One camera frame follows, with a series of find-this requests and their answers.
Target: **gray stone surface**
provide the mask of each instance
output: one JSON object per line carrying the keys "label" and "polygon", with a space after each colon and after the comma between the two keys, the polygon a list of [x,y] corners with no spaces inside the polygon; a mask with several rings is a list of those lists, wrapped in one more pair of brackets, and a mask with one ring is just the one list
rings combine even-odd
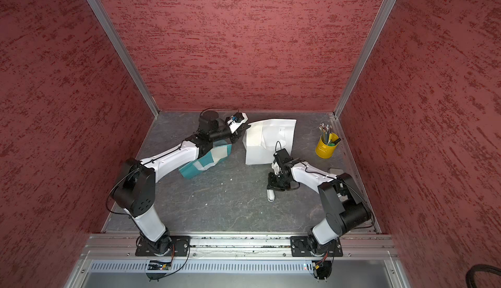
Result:
{"label": "gray stone surface", "polygon": [[[224,118],[229,113],[219,112]],[[199,113],[162,112],[155,122],[139,158],[146,158],[178,145],[196,131]],[[296,119],[291,156],[302,158],[327,171],[344,169],[341,151],[330,159],[315,154],[320,137],[318,125],[329,123],[322,113],[247,113],[249,122],[279,118]],[[271,166],[246,165],[241,139],[233,144],[223,162],[192,179],[179,171],[162,178],[156,186],[155,208],[164,224],[175,232],[256,231],[305,232],[319,223],[324,213],[318,194],[306,186],[295,191],[276,192],[274,202],[266,199]],[[137,230],[124,215],[113,215],[107,231]]]}

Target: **yellow bucket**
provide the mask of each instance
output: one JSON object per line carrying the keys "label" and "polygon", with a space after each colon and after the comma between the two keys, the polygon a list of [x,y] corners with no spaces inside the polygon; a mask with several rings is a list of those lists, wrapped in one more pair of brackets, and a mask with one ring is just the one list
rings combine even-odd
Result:
{"label": "yellow bucket", "polygon": [[[332,141],[335,141],[336,139],[339,139],[338,135],[332,134]],[[328,159],[329,157],[332,156],[332,154],[334,153],[334,150],[336,149],[336,147],[338,145],[339,145],[339,143],[337,143],[335,146],[326,145],[322,141],[322,137],[320,137],[320,139],[318,140],[318,144],[317,144],[317,147],[315,149],[315,152],[322,159]]]}

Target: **black motor joint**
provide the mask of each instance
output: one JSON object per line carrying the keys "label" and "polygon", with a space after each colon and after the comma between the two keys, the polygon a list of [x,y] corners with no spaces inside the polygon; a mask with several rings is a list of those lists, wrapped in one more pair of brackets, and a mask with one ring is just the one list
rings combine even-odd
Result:
{"label": "black motor joint", "polygon": [[327,250],[329,249],[329,246],[335,241],[336,239],[329,241],[326,244],[319,244],[315,236],[313,235],[313,229],[310,229],[308,231],[308,239],[306,240],[306,248],[310,250],[313,255],[325,255],[325,253],[327,253]]}
{"label": "black motor joint", "polygon": [[226,117],[223,121],[219,118],[219,114],[216,111],[207,110],[198,118],[196,133],[186,138],[185,141],[191,141],[199,148],[198,158],[201,158],[212,149],[213,142],[215,141],[229,139],[231,143],[235,143],[243,131],[249,128],[249,125],[242,124],[232,133],[226,122],[231,120],[229,124],[233,124],[234,122],[241,122],[243,119],[243,114],[239,112],[233,116]]}
{"label": "black motor joint", "polygon": [[136,159],[128,159],[122,165],[120,178],[111,197],[133,217],[146,213],[155,202],[155,171]]}
{"label": "black motor joint", "polygon": [[140,237],[138,246],[146,245],[151,253],[157,256],[167,255],[172,250],[173,242],[168,229],[165,229],[165,232],[157,241],[149,240],[143,233],[141,233]]}
{"label": "black motor joint", "polygon": [[268,173],[268,185],[267,190],[274,191],[289,191],[296,190],[296,188],[291,188],[291,182],[294,181],[292,176],[291,168],[300,163],[299,159],[292,159],[288,154],[286,149],[280,149],[273,154],[275,158],[275,163],[278,165],[280,172],[275,175],[275,172]]}

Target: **metal panel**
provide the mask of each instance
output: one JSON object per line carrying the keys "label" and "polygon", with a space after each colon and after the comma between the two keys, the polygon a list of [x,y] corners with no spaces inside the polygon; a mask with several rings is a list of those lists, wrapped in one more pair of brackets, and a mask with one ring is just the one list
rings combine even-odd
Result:
{"label": "metal panel", "polygon": [[400,261],[385,260],[384,263],[393,288],[410,288]]}
{"label": "metal panel", "polygon": [[[172,273],[183,266],[184,257],[176,258],[168,271],[148,271],[149,260],[93,260],[89,272],[101,273]],[[287,274],[313,272],[312,260],[193,260],[183,273]]]}
{"label": "metal panel", "polygon": [[340,117],[341,112],[343,111],[343,108],[346,105],[348,98],[350,97],[351,91],[353,91],[353,88],[357,83],[358,77],[360,76],[360,73],[362,72],[365,63],[369,58],[369,55],[371,54],[372,49],[374,48],[374,45],[376,44],[379,34],[381,33],[381,30],[383,29],[383,26],[386,20],[388,19],[388,16],[390,15],[391,9],[393,8],[395,1],[396,0],[383,0],[383,3],[381,3],[381,7],[379,8],[376,18],[374,19],[374,22],[372,24],[371,30],[369,31],[369,35],[367,36],[367,39],[364,43],[364,46],[360,51],[358,60],[355,64],[355,67],[353,68],[353,72],[351,73],[350,78],[348,78],[346,87],[344,88],[343,93],[339,98],[338,104],[336,105],[336,109],[334,110],[334,116],[336,118]]}
{"label": "metal panel", "polygon": [[378,261],[335,262],[327,281],[316,281],[310,273],[184,273],[160,279],[159,282],[143,273],[90,273],[84,287],[106,288],[304,288],[304,287],[371,287],[391,288],[384,263]]}
{"label": "metal panel", "polygon": [[79,260],[75,265],[70,278],[66,282],[65,288],[80,288],[89,274],[91,264],[92,260]]}
{"label": "metal panel", "polygon": [[127,48],[125,47],[122,40],[118,36],[115,27],[113,27],[110,17],[106,13],[103,4],[101,4],[100,0],[87,0],[87,2],[91,6],[91,9],[94,11],[94,14],[96,15],[98,21],[101,23],[101,26],[103,26],[104,31],[108,35],[111,43],[115,47],[115,50],[122,59],[123,64],[125,65],[130,76],[136,83],[139,91],[141,92],[141,95],[148,104],[153,115],[157,117],[159,113],[158,106],[155,103],[155,100],[153,99],[152,95],[150,94],[150,91],[148,90],[146,84],[144,83],[143,78],[141,78],[141,74],[136,68],[134,62],[132,61],[129,52],[127,52]]}
{"label": "metal panel", "polygon": [[[93,234],[81,257],[114,260],[143,260],[136,257],[138,233]],[[293,257],[290,234],[192,233],[190,258],[195,260],[304,260]],[[347,234],[341,237],[344,256],[335,260],[398,259],[391,235]]]}

